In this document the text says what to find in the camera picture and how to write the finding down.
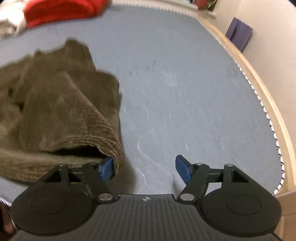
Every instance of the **white cloth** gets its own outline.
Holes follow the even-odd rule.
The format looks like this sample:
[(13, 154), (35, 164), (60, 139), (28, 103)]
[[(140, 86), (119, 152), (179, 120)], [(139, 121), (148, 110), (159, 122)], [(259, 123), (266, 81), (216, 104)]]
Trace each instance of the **white cloth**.
[(0, 4), (0, 39), (16, 35), (27, 27), (24, 8), (27, 0), (4, 0)]

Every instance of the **white stitched edging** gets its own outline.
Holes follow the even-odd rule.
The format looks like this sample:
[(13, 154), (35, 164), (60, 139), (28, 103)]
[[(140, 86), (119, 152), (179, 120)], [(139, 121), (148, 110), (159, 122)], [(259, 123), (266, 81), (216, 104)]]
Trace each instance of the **white stitched edging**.
[(269, 125), (270, 125), (270, 128), (271, 128), (271, 131), (274, 135), (274, 139), (275, 139), (275, 142), (276, 142), (276, 146), (277, 146), (277, 149), (278, 149), (278, 153), (279, 153), (279, 159), (280, 159), (280, 162), (281, 162), (281, 172), (282, 172), (282, 176), (281, 176), (281, 182), (280, 184), (278, 185), (278, 187), (273, 191), (273, 195), (276, 195), (278, 193), (278, 191), (281, 189), (282, 185), (284, 184), (285, 182), (285, 176), (286, 176), (286, 173), (285, 173), (285, 166), (284, 166), (284, 161), (283, 161), (283, 157), (282, 157), (282, 154), (281, 154), (281, 149), (279, 147), (279, 142), (277, 140), (277, 137), (276, 137), (276, 134), (275, 134), (275, 131), (274, 131), (274, 127), (272, 125), (272, 122), (269, 118), (269, 115), (267, 114), (267, 111), (263, 105), (263, 102), (261, 101), (261, 98), (259, 97), (257, 91), (255, 90), (255, 88), (253, 87), (253, 85), (251, 84), (251, 82), (249, 81), (249, 78), (246, 76), (246, 73), (242, 70), (241, 66), (238, 64), (238, 62), (234, 59), (234, 57), (232, 56), (232, 54), (228, 51), (228, 49), (224, 46), (224, 44), (220, 41), (220, 39), (209, 29), (205, 26), (205, 24), (196, 16), (193, 16), (191, 14), (188, 14), (188, 13), (185, 13), (185, 12), (182, 12), (180, 10), (175, 10), (173, 8), (164, 8), (164, 7), (161, 7), (161, 6), (156, 6), (156, 5), (147, 5), (147, 4), (143, 4), (143, 3), (138, 3), (138, 2), (125, 2), (125, 1), (113, 1), (112, 2), (112, 5), (116, 5), (116, 6), (133, 6), (133, 7), (148, 7), (148, 8), (153, 8), (153, 9), (157, 9), (157, 10), (164, 10), (164, 11), (169, 11), (169, 12), (173, 12), (173, 13), (178, 13), (178, 14), (181, 14), (181, 15), (185, 15), (187, 17), (191, 17), (191, 18), (194, 18), (196, 19), (200, 24), (201, 26), (203, 26), (216, 40), (217, 42), (223, 47), (223, 49), (228, 52), (229, 56), (234, 60), (235, 64), (239, 67), (239, 70), (242, 72), (242, 74), (245, 76), (246, 80), (248, 81), (248, 83), (250, 84), (251, 88), (253, 89), (257, 99), (260, 101), (260, 104), (263, 108), (263, 111), (266, 115), (266, 118), (268, 119), (269, 121)]

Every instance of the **red cloth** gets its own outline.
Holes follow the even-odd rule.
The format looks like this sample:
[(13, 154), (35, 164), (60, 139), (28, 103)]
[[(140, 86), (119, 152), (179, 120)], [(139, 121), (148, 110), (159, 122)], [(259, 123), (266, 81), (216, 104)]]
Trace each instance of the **red cloth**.
[(30, 0), (24, 15), (28, 28), (61, 20), (90, 18), (102, 12), (107, 0)]

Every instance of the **beige wall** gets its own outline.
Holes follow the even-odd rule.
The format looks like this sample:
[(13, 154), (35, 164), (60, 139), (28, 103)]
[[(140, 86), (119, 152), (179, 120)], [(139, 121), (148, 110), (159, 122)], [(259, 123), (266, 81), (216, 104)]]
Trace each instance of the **beige wall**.
[(211, 22), (220, 31), (226, 32), (233, 17), (254, 29), (243, 54), (274, 98), (295, 149), (296, 8), (288, 0), (238, 0), (232, 7), (235, 0), (218, 1)]

